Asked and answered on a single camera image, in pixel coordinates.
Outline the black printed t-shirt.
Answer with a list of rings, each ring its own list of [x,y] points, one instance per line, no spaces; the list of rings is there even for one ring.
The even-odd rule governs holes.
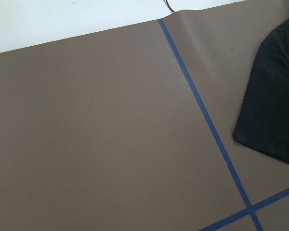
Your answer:
[[[234,138],[289,164],[289,18],[257,51]]]

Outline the brown table mat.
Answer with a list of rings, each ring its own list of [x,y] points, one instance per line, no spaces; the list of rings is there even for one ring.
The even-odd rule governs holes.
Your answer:
[[[289,165],[233,131],[289,0],[0,53],[0,231],[289,231]]]

